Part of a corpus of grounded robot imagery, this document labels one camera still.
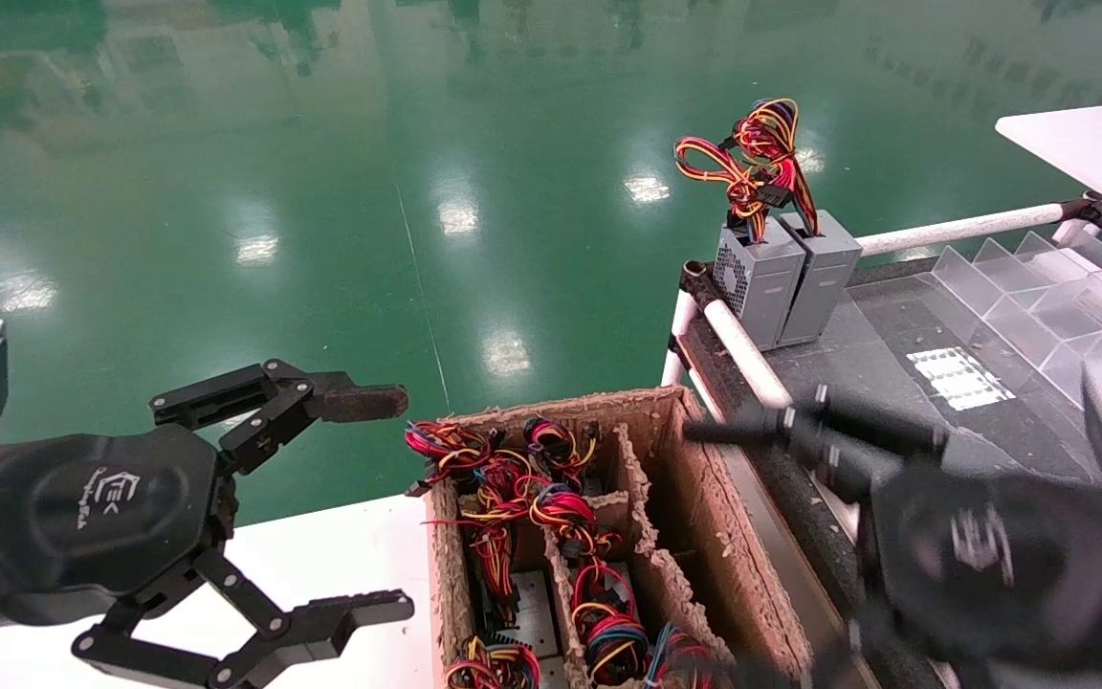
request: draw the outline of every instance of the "cardboard divider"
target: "cardboard divider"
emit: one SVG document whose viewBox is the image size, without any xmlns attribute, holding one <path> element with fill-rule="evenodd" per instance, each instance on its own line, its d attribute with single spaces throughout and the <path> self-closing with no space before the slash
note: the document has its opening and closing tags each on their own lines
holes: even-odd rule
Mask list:
<svg viewBox="0 0 1102 689">
<path fill-rule="evenodd" d="M 622 494 L 616 494 L 615 497 L 622 498 Z M 630 503 L 625 504 L 613 498 L 606 507 L 595 507 L 595 514 L 598 516 L 598 526 L 615 529 L 625 536 L 626 543 L 631 545 L 630 548 L 613 549 L 605 559 L 607 562 L 627 563 L 630 575 L 628 583 L 631 585 L 640 624 L 646 631 L 649 644 L 655 644 L 657 634 L 661 632 L 663 625 L 673 623 L 713 650 L 721 661 L 732 661 L 734 654 L 731 654 L 725 642 L 709 628 L 704 606 L 692 602 L 691 584 L 683 577 L 673 557 L 666 550 L 656 548 L 649 538 L 646 526 L 641 524 L 646 523 L 646 519 L 639 514 L 642 504 L 638 503 L 637 512 L 630 513 L 629 505 Z M 628 528 L 626 532 L 623 519 L 630 519 L 626 524 Z M 543 535 L 547 537 L 547 559 L 551 562 L 552 601 L 554 601 L 552 607 L 560 624 L 564 670 L 569 674 L 569 681 L 585 681 L 584 685 L 572 686 L 585 688 L 591 685 L 587 683 L 590 675 L 585 666 L 584 642 L 572 624 L 572 592 L 576 580 L 572 571 L 569 571 L 568 560 L 560 555 L 559 537 L 548 528 L 543 528 Z"/>
<path fill-rule="evenodd" d="M 595 461 L 609 493 L 586 497 L 586 502 L 601 525 L 624 537 L 606 559 L 628 563 L 650 644 L 666 622 L 673 622 L 721 659 L 761 656 L 779 670 L 801 675 L 809 664 L 808 642 L 723 457 L 682 440 L 683 420 L 703 418 L 690 391 L 637 389 L 447 420 L 476 431 L 504 428 L 509 438 L 521 440 L 521 429 L 532 416 L 554 420 L 577 439 L 591 422 L 598 423 L 603 442 Z M 437 484 L 424 500 L 430 518 L 456 518 L 460 500 L 451 485 Z M 584 649 L 570 620 L 574 581 L 557 537 L 529 523 L 518 523 L 517 529 L 512 571 L 538 562 L 550 575 L 568 686 L 591 689 Z M 453 663 L 474 635 L 462 538 L 456 526 L 430 526 L 432 625 L 437 645 L 433 667 L 437 668 Z M 640 686 L 639 681 L 628 685 Z"/>
<path fill-rule="evenodd" d="M 800 675 L 809 664 L 809 645 L 744 516 L 725 461 L 710 454 L 716 451 L 712 448 L 682 440 L 683 420 L 700 416 L 694 398 L 683 398 L 671 410 L 660 445 L 642 459 L 641 464 L 660 476 L 649 484 L 648 540 L 672 555 L 716 634 L 779 670 Z M 626 428 L 617 432 L 625 451 L 635 449 L 625 438 Z M 775 628 L 782 633 L 769 634 Z"/>
</svg>

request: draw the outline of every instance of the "wire harness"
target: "wire harness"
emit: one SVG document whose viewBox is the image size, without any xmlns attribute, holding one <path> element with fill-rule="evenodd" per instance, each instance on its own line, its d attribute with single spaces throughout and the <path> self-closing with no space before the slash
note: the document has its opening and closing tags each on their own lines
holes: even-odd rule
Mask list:
<svg viewBox="0 0 1102 689">
<path fill-rule="evenodd" d="M 734 130 L 721 144 L 685 136 L 674 143 L 674 164 L 689 179 L 726 184 L 730 202 L 728 226 L 750 223 L 750 240 L 765 240 L 765 224 L 770 206 L 781 207 L 789 200 L 806 218 L 806 229 L 819 235 L 814 197 L 797 161 L 799 106 L 791 98 L 765 98 L 754 101 L 750 112 L 734 123 Z M 739 149 L 737 160 L 730 151 Z M 687 162 L 695 152 L 709 158 L 715 170 L 696 169 Z"/>
</svg>

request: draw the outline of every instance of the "robotic arm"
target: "robotic arm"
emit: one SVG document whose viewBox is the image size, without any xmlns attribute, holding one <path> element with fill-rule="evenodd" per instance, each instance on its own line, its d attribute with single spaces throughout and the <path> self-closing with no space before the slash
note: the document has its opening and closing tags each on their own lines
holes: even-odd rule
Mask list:
<svg viewBox="0 0 1102 689">
<path fill-rule="evenodd" d="M 0 322 L 0 413 L 6 401 Z M 236 476 L 248 475 L 315 420 L 393 418 L 398 385 L 360 387 L 342 372 L 306 374 L 279 359 L 150 400 L 153 431 L 0 445 L 0 625 L 105 617 L 73 653 L 98 670 L 156 686 L 267 686 L 292 664 L 342 655 L 356 627 L 410 618 L 401 591 L 320 599 L 281 611 L 224 558 L 236 523 Z M 201 428 L 250 413 L 219 440 Z M 131 638 L 210 584 L 257 633 L 214 658 Z"/>
<path fill-rule="evenodd" d="M 1085 367 L 1084 391 L 1102 466 L 1102 362 Z M 734 426 L 688 426 L 685 437 L 784 451 L 860 506 L 854 546 L 866 607 L 845 637 L 818 650 L 802 686 L 831 686 L 852 654 L 893 638 L 952 664 L 965 688 L 992 689 L 993 661 L 1102 671 L 1102 487 L 952 474 L 941 466 L 944 427 L 828 387 L 801 406 L 748 410 Z M 857 446 L 900 466 L 875 476 Z M 766 670 L 756 677 L 738 685 L 797 686 L 768 685 Z"/>
</svg>

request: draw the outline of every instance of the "wire connector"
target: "wire connector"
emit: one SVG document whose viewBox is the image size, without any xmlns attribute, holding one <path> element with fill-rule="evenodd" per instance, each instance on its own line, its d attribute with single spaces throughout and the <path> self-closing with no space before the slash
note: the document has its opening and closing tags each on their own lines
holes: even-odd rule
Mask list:
<svg viewBox="0 0 1102 689">
<path fill-rule="evenodd" d="M 563 555 L 565 560 L 576 560 L 581 558 L 584 545 L 576 538 L 568 538 L 563 543 L 560 545 L 560 555 Z"/>
<path fill-rule="evenodd" d="M 415 483 L 410 485 L 410 488 L 403 491 L 402 495 L 407 497 L 423 497 L 428 494 L 429 489 L 432 489 L 431 484 L 424 481 L 415 481 Z"/>
<path fill-rule="evenodd" d="M 756 200 L 766 206 L 784 208 L 793 198 L 792 189 L 786 189 L 777 184 L 765 184 L 756 192 Z"/>
</svg>

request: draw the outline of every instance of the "yellow wire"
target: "yellow wire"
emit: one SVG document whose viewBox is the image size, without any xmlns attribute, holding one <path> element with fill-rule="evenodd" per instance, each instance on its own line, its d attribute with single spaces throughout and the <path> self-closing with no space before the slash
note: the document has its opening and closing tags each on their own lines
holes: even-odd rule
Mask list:
<svg viewBox="0 0 1102 689">
<path fill-rule="evenodd" d="M 594 677 L 596 675 L 598 675 L 598 671 L 603 670 L 603 668 L 606 667 L 606 664 L 611 663 L 612 659 L 615 658 L 615 656 L 624 653 L 624 650 L 630 649 L 630 647 L 634 647 L 634 646 L 635 646 L 635 642 L 625 642 L 624 645 L 619 646 L 617 649 L 612 650 L 612 653 L 609 653 L 609 655 L 607 655 L 605 658 L 599 659 L 599 661 L 597 661 L 597 663 L 594 664 L 593 670 L 590 670 L 590 678 L 594 679 Z"/>
</svg>

